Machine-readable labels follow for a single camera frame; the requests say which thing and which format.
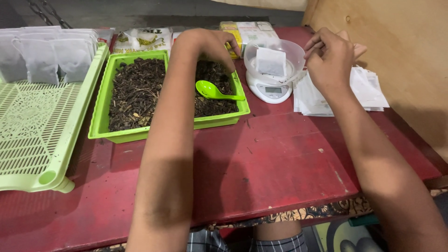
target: person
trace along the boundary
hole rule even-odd
[[[205,29],[183,32],[171,50],[139,170],[127,252],[228,251],[218,232],[189,234],[196,62],[206,58],[235,71],[226,42],[239,54],[233,35]],[[352,64],[366,48],[346,32],[322,28],[304,49],[311,80],[333,110],[390,250],[447,251],[447,227],[428,190],[350,89]],[[304,252],[301,231],[299,221],[258,225],[251,251]]]

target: wooden table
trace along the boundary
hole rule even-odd
[[[301,46],[311,37],[303,27],[276,31]],[[292,98],[262,102],[247,87],[243,62],[235,64],[251,113],[235,125],[194,132],[193,226],[357,195],[335,119],[294,113]],[[393,110],[369,114],[421,179],[447,173],[447,164]],[[68,170],[72,192],[0,192],[2,251],[81,251],[126,241],[145,141],[89,140],[87,115]]]

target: floor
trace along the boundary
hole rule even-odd
[[[207,27],[229,20],[264,20],[275,26],[298,26],[303,18],[303,12],[259,9],[211,0],[48,0],[48,2],[73,28],[115,27],[117,31],[131,27],[180,24]],[[17,24],[24,22],[29,26],[45,25],[45,22],[31,11],[26,0],[0,0],[0,6],[8,16],[7,19],[14,20]],[[57,24],[54,17],[42,11]],[[8,26],[11,25],[14,25],[14,22],[9,21]]]

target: checkered shorts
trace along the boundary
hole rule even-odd
[[[187,252],[229,252],[218,231],[201,230],[190,233]],[[252,240],[249,252],[307,252],[305,237],[300,233],[277,241]]]

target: clear plastic bowl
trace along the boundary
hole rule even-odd
[[[255,69],[255,58],[259,47],[286,53],[287,76],[279,77],[261,74]],[[244,65],[255,79],[272,86],[283,86],[285,82],[296,79],[305,66],[305,51],[296,43],[284,39],[257,39],[250,41],[244,50]]]

